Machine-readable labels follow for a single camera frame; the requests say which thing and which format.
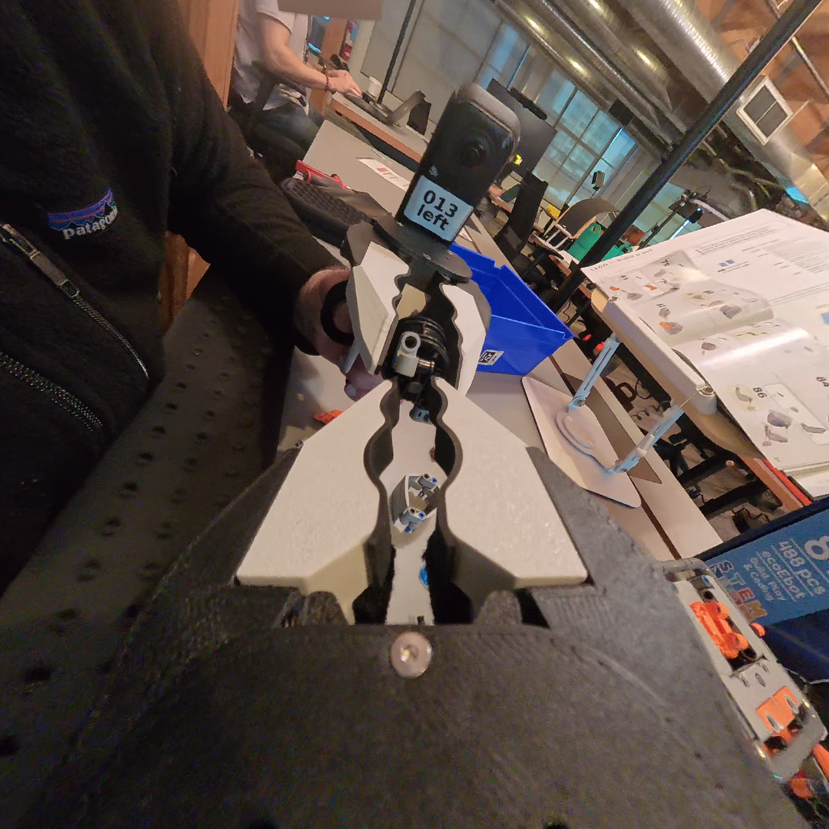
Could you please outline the silver air duct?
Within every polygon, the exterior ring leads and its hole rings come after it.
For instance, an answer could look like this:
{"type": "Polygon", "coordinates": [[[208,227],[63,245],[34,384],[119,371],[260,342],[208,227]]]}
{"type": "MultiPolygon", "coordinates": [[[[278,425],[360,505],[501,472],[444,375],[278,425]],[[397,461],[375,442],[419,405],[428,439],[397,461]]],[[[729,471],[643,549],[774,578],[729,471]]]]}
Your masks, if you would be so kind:
{"type": "MultiPolygon", "coordinates": [[[[790,2],[621,2],[705,100],[714,98],[790,2]]],[[[762,70],[793,118],[760,144],[733,110],[725,122],[747,149],[802,191],[827,179],[827,2],[762,70]]]]}

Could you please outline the instruction booklet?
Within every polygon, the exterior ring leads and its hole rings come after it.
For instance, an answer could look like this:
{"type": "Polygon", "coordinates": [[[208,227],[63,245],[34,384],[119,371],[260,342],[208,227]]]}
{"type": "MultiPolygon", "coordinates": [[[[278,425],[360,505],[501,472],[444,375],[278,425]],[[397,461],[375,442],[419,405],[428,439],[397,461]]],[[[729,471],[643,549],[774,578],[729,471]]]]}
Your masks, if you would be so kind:
{"type": "Polygon", "coordinates": [[[827,231],[758,210],[581,269],[706,437],[827,496],[827,231]]]}

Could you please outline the blue robot kit box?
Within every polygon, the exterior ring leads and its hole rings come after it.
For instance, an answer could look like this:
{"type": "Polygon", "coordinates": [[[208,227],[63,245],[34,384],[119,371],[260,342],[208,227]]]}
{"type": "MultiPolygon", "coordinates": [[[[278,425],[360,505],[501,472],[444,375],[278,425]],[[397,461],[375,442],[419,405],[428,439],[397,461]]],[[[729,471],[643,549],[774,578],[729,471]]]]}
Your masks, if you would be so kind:
{"type": "Polygon", "coordinates": [[[789,671],[828,681],[828,498],[699,555],[789,671]]]}

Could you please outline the black monitor screen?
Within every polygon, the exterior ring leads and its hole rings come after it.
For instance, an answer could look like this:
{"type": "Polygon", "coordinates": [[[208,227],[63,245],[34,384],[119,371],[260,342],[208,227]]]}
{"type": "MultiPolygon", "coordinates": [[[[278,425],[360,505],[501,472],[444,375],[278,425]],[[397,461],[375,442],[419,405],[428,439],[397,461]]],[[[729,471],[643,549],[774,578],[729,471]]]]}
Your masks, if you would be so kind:
{"type": "Polygon", "coordinates": [[[519,119],[520,138],[512,172],[519,178],[524,178],[535,171],[535,167],[550,147],[556,129],[547,119],[546,113],[517,89],[505,88],[496,79],[491,79],[486,89],[519,119]]]}

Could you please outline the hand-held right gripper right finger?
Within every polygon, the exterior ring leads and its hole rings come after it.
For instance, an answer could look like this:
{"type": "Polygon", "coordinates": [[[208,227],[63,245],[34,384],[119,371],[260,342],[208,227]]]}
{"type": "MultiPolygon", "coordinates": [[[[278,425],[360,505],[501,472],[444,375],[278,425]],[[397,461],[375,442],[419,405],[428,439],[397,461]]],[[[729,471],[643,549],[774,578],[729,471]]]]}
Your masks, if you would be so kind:
{"type": "Polygon", "coordinates": [[[450,581],[473,607],[495,592],[587,582],[530,447],[455,387],[433,390],[436,459],[449,467],[438,528],[450,581]]]}

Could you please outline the person's left forearm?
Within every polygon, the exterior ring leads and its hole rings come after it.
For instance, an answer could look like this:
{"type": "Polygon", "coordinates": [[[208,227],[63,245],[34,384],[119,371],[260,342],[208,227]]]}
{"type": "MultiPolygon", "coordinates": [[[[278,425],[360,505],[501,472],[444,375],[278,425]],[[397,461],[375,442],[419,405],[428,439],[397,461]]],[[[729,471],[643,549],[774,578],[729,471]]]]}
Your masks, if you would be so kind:
{"type": "Polygon", "coordinates": [[[342,267],[316,242],[262,164],[206,75],[173,2],[133,2],[151,79],[147,124],[158,137],[163,228],[202,256],[260,321],[303,351],[294,326],[301,287],[342,267]]]}

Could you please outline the light grey toy block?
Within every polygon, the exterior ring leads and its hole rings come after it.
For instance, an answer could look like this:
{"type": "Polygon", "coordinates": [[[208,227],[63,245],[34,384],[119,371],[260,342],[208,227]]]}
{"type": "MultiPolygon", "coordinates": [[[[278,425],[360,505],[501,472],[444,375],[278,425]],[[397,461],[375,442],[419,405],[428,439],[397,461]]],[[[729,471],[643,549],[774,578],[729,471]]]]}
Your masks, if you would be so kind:
{"type": "Polygon", "coordinates": [[[429,472],[407,474],[389,498],[392,525],[400,532],[417,532],[434,513],[440,495],[440,482],[429,472]]]}

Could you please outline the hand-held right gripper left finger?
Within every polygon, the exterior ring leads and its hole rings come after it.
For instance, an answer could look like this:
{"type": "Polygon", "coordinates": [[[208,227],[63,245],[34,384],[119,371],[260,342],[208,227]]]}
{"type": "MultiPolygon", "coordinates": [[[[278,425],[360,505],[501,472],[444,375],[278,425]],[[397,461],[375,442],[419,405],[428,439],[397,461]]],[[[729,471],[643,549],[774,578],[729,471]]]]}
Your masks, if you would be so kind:
{"type": "Polygon", "coordinates": [[[394,388],[380,383],[304,442],[237,569],[241,585],[337,599],[367,588],[365,549],[380,493],[365,452],[387,424],[381,404],[394,388]]]}

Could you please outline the grey orange tracked toy robot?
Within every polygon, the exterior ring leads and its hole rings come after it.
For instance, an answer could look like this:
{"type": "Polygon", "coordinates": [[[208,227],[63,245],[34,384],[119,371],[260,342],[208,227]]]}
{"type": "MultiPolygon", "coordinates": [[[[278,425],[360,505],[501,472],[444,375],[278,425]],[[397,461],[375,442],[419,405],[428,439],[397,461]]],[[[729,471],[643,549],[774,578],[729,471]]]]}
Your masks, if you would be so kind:
{"type": "Polygon", "coordinates": [[[756,753],[803,816],[827,826],[827,730],[812,702],[763,640],[764,628],[746,619],[703,561],[660,566],[756,753]]]}

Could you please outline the white book stand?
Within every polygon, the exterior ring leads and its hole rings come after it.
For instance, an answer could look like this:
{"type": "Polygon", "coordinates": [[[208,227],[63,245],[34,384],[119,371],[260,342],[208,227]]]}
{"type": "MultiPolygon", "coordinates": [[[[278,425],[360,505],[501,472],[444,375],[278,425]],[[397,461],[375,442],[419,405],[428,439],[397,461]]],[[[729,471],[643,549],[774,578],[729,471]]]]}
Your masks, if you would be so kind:
{"type": "Polygon", "coordinates": [[[630,471],[644,461],[657,441],[679,420],[683,408],[671,403],[657,423],[619,459],[596,415],[587,407],[590,392],[619,344],[612,334],[586,378],[570,396],[532,377],[524,377],[522,387],[550,460],[584,490],[634,509],[641,505],[641,497],[630,471]]]}

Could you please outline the black perforated mat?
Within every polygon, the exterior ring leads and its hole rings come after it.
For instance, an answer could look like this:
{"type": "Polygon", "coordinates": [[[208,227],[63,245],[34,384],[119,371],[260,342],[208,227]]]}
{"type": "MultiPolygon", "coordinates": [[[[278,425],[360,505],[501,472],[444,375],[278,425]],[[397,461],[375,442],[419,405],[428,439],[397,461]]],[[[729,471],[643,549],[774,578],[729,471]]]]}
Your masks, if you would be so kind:
{"type": "Polygon", "coordinates": [[[169,565],[266,468],[285,355],[217,275],[167,375],[2,597],[1,827],[16,827],[169,565]]]}

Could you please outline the person's left hand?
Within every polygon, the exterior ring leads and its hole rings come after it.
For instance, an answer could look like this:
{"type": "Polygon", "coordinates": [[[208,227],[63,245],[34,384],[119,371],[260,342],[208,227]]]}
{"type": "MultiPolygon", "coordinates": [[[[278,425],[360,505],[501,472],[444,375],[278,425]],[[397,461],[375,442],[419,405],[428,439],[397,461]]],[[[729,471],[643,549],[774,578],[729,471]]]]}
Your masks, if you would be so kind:
{"type": "Polygon", "coordinates": [[[323,303],[331,289],[346,282],[351,271],[343,267],[329,268],[313,274],[298,292],[294,306],[294,326],[319,356],[336,366],[345,377],[345,394],[352,400],[368,395],[382,382],[378,374],[370,374],[357,357],[351,368],[345,365],[349,347],[327,336],[322,326],[323,303]]]}

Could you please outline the black mesh bag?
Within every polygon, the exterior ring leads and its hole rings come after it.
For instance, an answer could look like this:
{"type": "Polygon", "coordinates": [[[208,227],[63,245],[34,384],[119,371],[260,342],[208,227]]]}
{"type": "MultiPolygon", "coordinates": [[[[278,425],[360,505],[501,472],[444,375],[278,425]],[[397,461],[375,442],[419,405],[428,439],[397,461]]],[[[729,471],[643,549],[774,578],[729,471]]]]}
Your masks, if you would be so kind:
{"type": "Polygon", "coordinates": [[[369,193],[340,185],[291,177],[278,187],[308,230],[337,248],[342,247],[350,227],[391,215],[369,193]]]}

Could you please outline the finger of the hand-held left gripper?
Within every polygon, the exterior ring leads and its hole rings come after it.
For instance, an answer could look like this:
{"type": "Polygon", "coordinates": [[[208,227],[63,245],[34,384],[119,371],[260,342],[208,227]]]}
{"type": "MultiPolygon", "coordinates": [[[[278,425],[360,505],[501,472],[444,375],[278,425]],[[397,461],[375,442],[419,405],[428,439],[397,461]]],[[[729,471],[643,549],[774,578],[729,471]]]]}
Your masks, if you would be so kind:
{"type": "Polygon", "coordinates": [[[471,387],[491,318],[489,302],[476,282],[440,285],[438,319],[449,356],[445,378],[458,392],[471,387]]]}
{"type": "Polygon", "coordinates": [[[360,359],[370,374],[391,366],[399,351],[397,305],[409,264],[380,244],[369,244],[354,264],[346,296],[354,341],[345,361],[349,372],[360,359]]]}

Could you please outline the wide wooden post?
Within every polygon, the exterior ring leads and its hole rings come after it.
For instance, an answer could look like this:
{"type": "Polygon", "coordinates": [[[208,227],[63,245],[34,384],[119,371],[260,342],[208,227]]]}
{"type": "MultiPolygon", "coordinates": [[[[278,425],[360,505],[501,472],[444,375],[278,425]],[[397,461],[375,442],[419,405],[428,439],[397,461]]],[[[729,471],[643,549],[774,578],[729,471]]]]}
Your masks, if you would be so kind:
{"type": "MultiPolygon", "coordinates": [[[[224,105],[231,88],[237,1],[181,1],[181,13],[206,74],[224,105]]],[[[166,331],[201,281],[208,264],[181,236],[168,234],[161,272],[159,302],[166,331]]]]}

